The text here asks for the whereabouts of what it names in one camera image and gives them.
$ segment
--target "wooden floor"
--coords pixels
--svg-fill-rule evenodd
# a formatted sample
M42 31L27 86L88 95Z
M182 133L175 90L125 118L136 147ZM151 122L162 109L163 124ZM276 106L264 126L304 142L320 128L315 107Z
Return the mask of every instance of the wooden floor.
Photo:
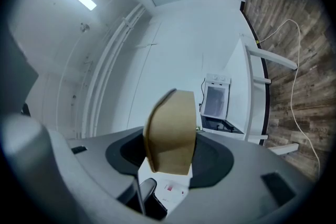
M301 28L300 69L293 93L293 109L301 129L311 139L321 161L321 170L331 151L336 128L336 35L320 0L246 0L245 13L259 40L273 33L286 19ZM266 49L298 61L298 31L286 23L261 43ZM299 143L299 150L284 156L309 178L317 179L317 160L308 140L300 133L290 111L295 71L267 61L270 115L265 146Z

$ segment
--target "beige object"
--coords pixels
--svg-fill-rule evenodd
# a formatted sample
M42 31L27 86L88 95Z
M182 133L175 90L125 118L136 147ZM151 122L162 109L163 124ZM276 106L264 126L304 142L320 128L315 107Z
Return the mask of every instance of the beige object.
M196 139L194 93L176 89L166 93L154 106L143 135L153 172L187 175Z

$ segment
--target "white wall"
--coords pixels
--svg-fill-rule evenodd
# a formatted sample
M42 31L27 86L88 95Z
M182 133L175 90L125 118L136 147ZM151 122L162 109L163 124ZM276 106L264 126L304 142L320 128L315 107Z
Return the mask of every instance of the white wall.
M66 137L75 137L76 118L81 120L76 114L82 110L90 71L121 17L137 4L136 0L92 1L97 7L90 11L78 0L16 0L8 17L11 32L39 74L27 98L30 112L51 129L56 128L58 87L65 70L58 125ZM82 33L81 23L88 24L90 30Z
M144 125L155 102L171 88L194 92L197 125L201 125L198 103L202 101L201 84L206 74L223 73L241 36L249 46L256 46L239 6L240 2L235 0L188 0L156 8L158 14L149 23L143 22L148 28L140 42L156 45L136 49L118 59L121 65L126 61L134 65L113 71L109 82L111 94L104 97L105 119L100 118L100 124L106 122L106 125L98 134ZM130 43L135 46L139 40ZM254 74L262 77L261 60L253 61ZM114 92L116 84L119 89ZM260 90L263 95L257 103L263 115L265 86ZM117 106L112 105L115 104L112 99L118 99ZM253 133L261 134L264 117L256 117L253 122Z

